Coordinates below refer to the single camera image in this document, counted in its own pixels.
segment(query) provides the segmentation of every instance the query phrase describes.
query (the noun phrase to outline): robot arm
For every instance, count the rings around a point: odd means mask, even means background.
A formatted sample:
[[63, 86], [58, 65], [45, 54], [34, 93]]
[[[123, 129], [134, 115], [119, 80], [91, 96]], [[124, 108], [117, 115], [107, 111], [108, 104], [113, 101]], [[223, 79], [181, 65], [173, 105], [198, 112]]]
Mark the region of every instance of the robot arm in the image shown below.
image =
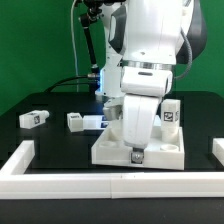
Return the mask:
[[[84, 3], [90, 8], [90, 14], [95, 7], [101, 7], [102, 14], [106, 14], [102, 21], [108, 40], [107, 59], [96, 94], [124, 98], [123, 141], [133, 152], [144, 153], [157, 108], [172, 88], [173, 67], [179, 59], [184, 58], [182, 61], [186, 62], [185, 55], [178, 55], [184, 49], [181, 30], [187, 34], [195, 26], [197, 31], [202, 29], [201, 34], [190, 33], [193, 42], [197, 39], [196, 45], [200, 45], [195, 54], [193, 51], [193, 58], [205, 47], [200, 0], [84, 0]], [[195, 15], [198, 22], [192, 23]], [[108, 108], [115, 105], [117, 109], [121, 102], [109, 101]]]

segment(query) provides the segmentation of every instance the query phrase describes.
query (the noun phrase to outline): green wall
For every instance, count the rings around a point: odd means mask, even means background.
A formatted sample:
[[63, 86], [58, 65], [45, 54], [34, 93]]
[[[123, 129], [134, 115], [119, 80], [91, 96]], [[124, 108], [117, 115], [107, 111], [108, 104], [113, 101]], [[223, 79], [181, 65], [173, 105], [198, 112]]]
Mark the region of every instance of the green wall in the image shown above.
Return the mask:
[[[73, 0], [0, 0], [0, 114], [33, 92], [75, 74], [70, 34]], [[194, 61], [190, 75], [176, 90], [207, 90], [224, 96], [224, 3], [201, 0], [208, 26], [208, 43]], [[85, 7], [75, 10], [75, 16]], [[80, 24], [75, 20], [80, 74], [89, 72], [89, 58]], [[102, 24], [91, 27], [96, 56], [104, 64]], [[76, 91], [60, 87], [57, 91]]]

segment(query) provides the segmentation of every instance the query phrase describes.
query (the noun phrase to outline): black tabletop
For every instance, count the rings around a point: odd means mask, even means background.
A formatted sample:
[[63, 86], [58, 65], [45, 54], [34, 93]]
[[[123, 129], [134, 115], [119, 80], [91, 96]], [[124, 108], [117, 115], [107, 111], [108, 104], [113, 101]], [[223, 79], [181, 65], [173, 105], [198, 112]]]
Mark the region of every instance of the black tabletop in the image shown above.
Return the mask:
[[[212, 140], [224, 137], [224, 99], [209, 92], [173, 92], [167, 98], [181, 99], [185, 170], [179, 172], [223, 171]], [[101, 131], [71, 133], [67, 113], [99, 115], [102, 106], [88, 93], [29, 95], [0, 117], [0, 167], [23, 140], [34, 140], [36, 156], [26, 173], [161, 172], [91, 164], [91, 146]], [[50, 117], [21, 129], [19, 115], [33, 110], [48, 110]], [[223, 210], [222, 198], [2, 200], [0, 223], [221, 223]]]

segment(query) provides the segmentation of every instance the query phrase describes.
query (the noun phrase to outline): black cable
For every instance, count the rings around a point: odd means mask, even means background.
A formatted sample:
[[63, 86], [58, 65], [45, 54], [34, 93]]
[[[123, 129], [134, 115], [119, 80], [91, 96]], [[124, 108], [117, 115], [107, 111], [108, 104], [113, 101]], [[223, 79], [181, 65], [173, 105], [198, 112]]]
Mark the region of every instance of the black cable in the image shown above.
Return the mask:
[[55, 84], [53, 84], [52, 86], [48, 87], [44, 92], [50, 93], [51, 90], [54, 89], [57, 85], [62, 84], [64, 82], [77, 80], [77, 79], [86, 79], [86, 78], [88, 78], [87, 75], [85, 75], [85, 76], [75, 76], [75, 77], [73, 76], [73, 77], [70, 77], [70, 78], [62, 79], [62, 80], [56, 82]]
[[92, 83], [92, 82], [65, 83], [65, 84], [57, 84], [57, 85], [54, 86], [54, 88], [56, 88], [56, 87], [58, 87], [58, 86], [74, 86], [74, 85], [90, 85], [90, 84], [94, 84], [94, 83]]

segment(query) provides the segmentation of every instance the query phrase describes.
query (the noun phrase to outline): white platform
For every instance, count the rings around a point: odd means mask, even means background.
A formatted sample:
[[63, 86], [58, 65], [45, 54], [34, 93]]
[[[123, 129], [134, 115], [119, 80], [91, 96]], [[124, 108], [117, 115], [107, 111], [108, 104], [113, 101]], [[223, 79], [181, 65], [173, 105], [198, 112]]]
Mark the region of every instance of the white platform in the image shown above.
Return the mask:
[[144, 150], [142, 164], [131, 162], [133, 148], [125, 146], [122, 140], [122, 122], [111, 121], [92, 147], [92, 163], [113, 166], [147, 167], [159, 169], [184, 169], [184, 144], [182, 128], [178, 130], [177, 141], [167, 144], [162, 141], [158, 117], [154, 123], [150, 143]]
[[223, 172], [24, 174], [34, 142], [0, 170], [0, 199], [224, 197]]

